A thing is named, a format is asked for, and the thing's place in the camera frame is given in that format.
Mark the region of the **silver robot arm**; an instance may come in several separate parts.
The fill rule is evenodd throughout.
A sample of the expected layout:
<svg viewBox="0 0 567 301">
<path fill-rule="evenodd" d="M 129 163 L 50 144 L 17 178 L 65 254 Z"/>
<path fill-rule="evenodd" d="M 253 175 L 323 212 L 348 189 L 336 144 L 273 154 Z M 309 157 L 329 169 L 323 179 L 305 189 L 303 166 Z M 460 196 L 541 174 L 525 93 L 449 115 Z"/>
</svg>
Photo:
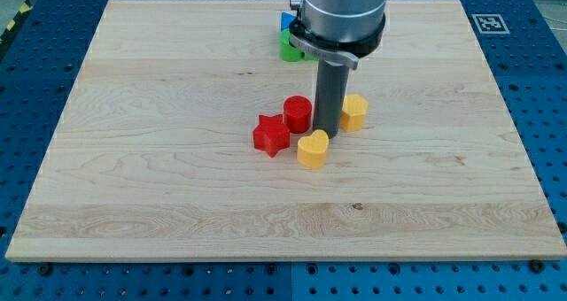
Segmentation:
<svg viewBox="0 0 567 301">
<path fill-rule="evenodd" d="M 355 70 L 380 44 L 387 0 L 290 0 L 291 46 Z"/>
</svg>

